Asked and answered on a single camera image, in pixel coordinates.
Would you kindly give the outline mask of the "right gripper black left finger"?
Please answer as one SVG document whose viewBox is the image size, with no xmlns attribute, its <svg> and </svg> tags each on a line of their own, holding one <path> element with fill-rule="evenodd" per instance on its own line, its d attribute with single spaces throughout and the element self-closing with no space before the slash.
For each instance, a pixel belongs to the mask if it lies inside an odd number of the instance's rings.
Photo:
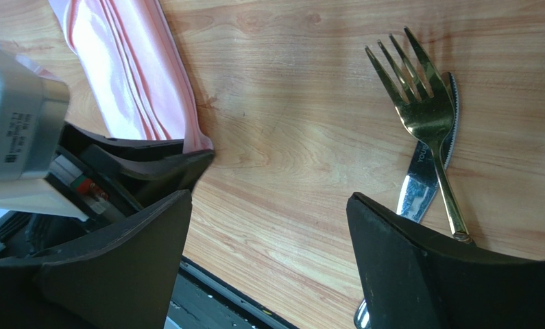
<svg viewBox="0 0 545 329">
<path fill-rule="evenodd" d="M 0 328 L 162 328 L 192 211 L 178 191 L 33 257 L 0 259 Z"/>
</svg>

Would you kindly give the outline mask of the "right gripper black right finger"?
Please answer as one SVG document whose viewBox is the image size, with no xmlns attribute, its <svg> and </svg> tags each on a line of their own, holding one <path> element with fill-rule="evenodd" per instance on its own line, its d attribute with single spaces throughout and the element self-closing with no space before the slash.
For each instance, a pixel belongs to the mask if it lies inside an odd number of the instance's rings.
<svg viewBox="0 0 545 329">
<path fill-rule="evenodd" d="M 545 328 L 545 260 L 456 241 L 359 192 L 346 213 L 373 328 Z"/>
</svg>

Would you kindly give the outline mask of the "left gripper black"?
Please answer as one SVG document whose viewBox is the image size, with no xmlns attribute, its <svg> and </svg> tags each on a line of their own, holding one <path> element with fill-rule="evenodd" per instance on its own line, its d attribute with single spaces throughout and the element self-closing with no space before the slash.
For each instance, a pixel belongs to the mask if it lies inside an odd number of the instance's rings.
<svg viewBox="0 0 545 329">
<path fill-rule="evenodd" d="M 0 258 L 43 253 L 192 191 L 215 152 L 182 149 L 181 140 L 110 138 L 70 123 L 36 170 L 26 146 L 0 147 Z"/>
</svg>

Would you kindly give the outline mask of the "pink cloth napkin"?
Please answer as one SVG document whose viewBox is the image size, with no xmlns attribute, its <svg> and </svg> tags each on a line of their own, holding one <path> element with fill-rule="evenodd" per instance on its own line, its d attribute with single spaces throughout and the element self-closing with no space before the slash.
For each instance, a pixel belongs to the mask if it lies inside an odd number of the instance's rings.
<svg viewBox="0 0 545 329">
<path fill-rule="evenodd" d="M 211 150 L 186 69 L 158 1 L 51 1 L 111 136 L 181 140 Z"/>
</svg>

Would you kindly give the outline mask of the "black handled knife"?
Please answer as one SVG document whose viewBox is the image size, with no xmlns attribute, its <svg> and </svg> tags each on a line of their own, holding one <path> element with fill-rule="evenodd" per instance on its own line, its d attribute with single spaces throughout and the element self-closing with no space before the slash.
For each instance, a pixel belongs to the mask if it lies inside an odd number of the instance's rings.
<svg viewBox="0 0 545 329">
<path fill-rule="evenodd" d="M 441 154 L 444 167 L 449 165 L 458 130 L 460 99 L 457 81 L 451 72 L 442 75 L 455 108 L 455 121 L 452 131 L 442 145 Z M 417 142 L 410 165 L 402 182 L 396 207 L 396 214 L 410 221 L 420 223 L 439 189 L 434 161 L 430 149 Z"/>
</svg>

